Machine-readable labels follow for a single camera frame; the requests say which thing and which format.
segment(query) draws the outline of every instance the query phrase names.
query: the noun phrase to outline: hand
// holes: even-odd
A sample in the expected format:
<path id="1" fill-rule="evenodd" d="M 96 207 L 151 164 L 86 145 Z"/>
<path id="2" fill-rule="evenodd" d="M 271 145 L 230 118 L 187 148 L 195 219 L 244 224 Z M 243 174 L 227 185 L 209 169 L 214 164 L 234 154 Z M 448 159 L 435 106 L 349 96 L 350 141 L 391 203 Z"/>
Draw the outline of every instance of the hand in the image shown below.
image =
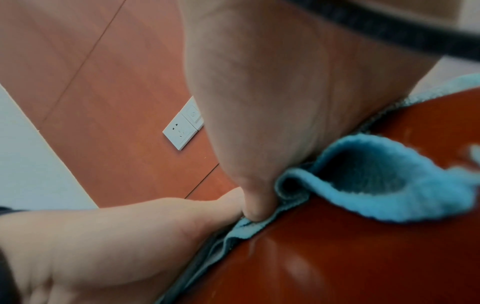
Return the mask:
<path id="1" fill-rule="evenodd" d="M 152 304 L 243 200 L 237 188 L 217 201 L 14 213 L 0 217 L 0 248 L 24 303 Z"/>
<path id="2" fill-rule="evenodd" d="M 274 182 L 406 96 L 436 63 L 280 0 L 181 0 L 185 69 L 244 213 L 276 207 Z"/>

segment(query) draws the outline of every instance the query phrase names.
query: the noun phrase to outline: outlet cover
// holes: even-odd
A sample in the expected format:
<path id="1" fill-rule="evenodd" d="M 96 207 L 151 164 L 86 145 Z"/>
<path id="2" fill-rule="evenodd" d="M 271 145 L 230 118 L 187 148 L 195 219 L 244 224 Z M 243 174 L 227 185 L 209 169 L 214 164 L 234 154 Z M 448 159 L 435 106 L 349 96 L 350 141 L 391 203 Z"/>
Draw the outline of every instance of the outlet cover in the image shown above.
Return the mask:
<path id="1" fill-rule="evenodd" d="M 204 119 L 200 115 L 199 107 L 192 96 L 184 105 L 180 113 L 191 123 L 191 125 L 200 130 L 204 126 Z"/>
<path id="2" fill-rule="evenodd" d="M 181 150 L 197 132 L 198 130 L 181 113 L 178 113 L 165 128 L 163 134 L 178 150 Z"/>

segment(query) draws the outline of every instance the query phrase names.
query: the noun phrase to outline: blue cloth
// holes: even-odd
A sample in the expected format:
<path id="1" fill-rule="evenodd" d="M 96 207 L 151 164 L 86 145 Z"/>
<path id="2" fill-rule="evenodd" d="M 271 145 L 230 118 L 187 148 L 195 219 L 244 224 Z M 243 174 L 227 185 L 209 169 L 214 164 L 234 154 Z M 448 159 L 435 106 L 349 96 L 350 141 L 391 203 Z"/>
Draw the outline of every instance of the blue cloth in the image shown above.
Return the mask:
<path id="1" fill-rule="evenodd" d="M 480 74 L 454 80 L 420 98 L 409 97 L 383 113 L 474 86 L 480 86 Z M 478 146 L 472 148 L 472 159 L 480 163 Z M 409 223 L 470 211 L 478 185 L 479 174 L 462 168 L 443 170 L 399 142 L 362 133 L 344 137 L 315 162 L 288 169 L 278 179 L 275 190 L 280 205 L 269 219 L 254 223 L 243 218 L 207 240 L 157 304 L 172 303 L 236 244 L 264 229 L 280 213 L 308 201 L 312 193 L 364 217 Z"/>

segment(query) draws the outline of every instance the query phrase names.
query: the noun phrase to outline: black cord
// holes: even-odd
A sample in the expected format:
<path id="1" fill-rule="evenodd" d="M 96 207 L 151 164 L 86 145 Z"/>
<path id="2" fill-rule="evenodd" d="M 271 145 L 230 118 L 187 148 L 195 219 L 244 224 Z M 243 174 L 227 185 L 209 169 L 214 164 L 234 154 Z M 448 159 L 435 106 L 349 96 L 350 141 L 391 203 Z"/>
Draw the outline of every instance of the black cord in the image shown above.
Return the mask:
<path id="1" fill-rule="evenodd" d="M 410 50 L 480 62 L 480 35 L 434 28 L 339 0 L 287 0 L 357 33 Z"/>

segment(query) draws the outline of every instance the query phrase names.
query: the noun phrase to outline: white power socket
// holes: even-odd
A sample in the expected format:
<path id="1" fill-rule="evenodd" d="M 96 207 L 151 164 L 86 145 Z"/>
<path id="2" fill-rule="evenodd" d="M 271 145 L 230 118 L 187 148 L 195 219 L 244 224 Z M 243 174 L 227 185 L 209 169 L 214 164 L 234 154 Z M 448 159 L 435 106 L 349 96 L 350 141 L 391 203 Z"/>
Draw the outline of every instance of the white power socket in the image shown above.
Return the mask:
<path id="1" fill-rule="evenodd" d="M 180 113 L 191 123 L 191 125 L 200 130 L 204 126 L 204 119 L 200 115 L 199 107 L 192 96 L 183 106 Z"/>
<path id="2" fill-rule="evenodd" d="M 163 134 L 178 150 L 181 150 L 197 132 L 198 130 L 181 113 L 178 113 Z"/>

